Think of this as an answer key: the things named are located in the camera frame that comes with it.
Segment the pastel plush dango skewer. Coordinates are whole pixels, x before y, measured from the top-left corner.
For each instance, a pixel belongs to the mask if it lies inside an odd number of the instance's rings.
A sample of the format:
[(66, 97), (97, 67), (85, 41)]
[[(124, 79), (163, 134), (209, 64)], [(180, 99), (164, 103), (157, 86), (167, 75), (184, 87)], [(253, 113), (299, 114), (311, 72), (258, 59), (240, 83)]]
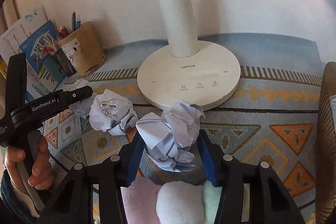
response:
[(183, 181), (160, 186), (144, 177), (121, 189), (128, 223), (214, 223), (221, 191), (209, 181), (199, 186)]

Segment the paper ball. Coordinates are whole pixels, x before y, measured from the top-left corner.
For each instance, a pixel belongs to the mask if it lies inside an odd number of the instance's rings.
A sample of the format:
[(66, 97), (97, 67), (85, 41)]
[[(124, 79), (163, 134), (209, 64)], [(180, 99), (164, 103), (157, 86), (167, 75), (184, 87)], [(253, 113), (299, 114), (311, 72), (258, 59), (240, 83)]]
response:
[(92, 104), (92, 101), (83, 100), (69, 105), (69, 108), (73, 110), (77, 116), (87, 119), (89, 117)]
[(112, 136), (126, 135), (126, 130), (137, 121), (131, 101), (108, 89), (96, 96), (89, 113), (91, 127)]
[(157, 167), (168, 172), (191, 172), (196, 165), (190, 148), (197, 141), (204, 117), (201, 106), (179, 101), (161, 116), (143, 116), (135, 126), (148, 157)]

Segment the black mesh pen holder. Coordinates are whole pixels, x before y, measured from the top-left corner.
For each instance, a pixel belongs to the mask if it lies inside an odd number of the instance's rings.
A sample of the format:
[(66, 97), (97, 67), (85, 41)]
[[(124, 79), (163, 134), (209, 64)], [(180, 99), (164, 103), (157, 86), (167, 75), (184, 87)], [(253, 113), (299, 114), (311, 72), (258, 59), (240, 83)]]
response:
[(54, 55), (52, 56), (54, 58), (54, 61), (59, 66), (59, 68), (63, 71), (63, 73), (67, 77), (71, 77), (76, 73), (75, 68), (71, 64), (71, 62), (66, 57), (65, 53), (62, 50), (58, 50)]

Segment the white cover workbook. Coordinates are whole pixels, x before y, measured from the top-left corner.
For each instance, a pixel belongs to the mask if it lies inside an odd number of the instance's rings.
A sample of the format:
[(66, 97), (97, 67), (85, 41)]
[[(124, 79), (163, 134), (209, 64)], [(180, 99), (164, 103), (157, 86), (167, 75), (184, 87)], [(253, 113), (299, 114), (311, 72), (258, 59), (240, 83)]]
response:
[[(11, 56), (21, 52), (19, 46), (46, 22), (47, 19), (43, 6), (39, 6), (21, 17), (21, 19), (1, 35), (1, 57), (6, 65), (9, 63)], [(27, 92), (34, 99), (49, 93), (49, 90), (28, 63)]]

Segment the brown ribbed bowl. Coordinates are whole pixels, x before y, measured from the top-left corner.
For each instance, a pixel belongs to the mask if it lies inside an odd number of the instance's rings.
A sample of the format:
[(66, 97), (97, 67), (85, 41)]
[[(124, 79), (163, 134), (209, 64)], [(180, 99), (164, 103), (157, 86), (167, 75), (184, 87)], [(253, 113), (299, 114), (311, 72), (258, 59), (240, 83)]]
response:
[(316, 223), (335, 223), (335, 62), (325, 65), (315, 142)]

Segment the kraft paper pen holder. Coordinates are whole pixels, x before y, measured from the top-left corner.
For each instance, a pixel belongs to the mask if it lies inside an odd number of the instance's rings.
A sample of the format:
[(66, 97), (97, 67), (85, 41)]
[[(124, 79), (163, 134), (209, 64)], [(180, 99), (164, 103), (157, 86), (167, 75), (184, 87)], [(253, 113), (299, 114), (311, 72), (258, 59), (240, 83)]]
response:
[(106, 61), (91, 22), (85, 22), (76, 31), (59, 41), (59, 45), (80, 76), (97, 71)]

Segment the white desk lamp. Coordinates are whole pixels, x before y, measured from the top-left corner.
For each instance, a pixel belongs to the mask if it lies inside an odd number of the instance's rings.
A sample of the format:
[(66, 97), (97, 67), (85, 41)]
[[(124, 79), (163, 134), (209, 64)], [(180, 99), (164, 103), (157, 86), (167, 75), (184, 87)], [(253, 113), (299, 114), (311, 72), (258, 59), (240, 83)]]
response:
[(227, 48), (198, 39), (191, 0), (159, 0), (168, 46), (141, 64), (137, 83), (148, 102), (168, 110), (178, 101), (209, 110), (239, 85), (240, 64)]

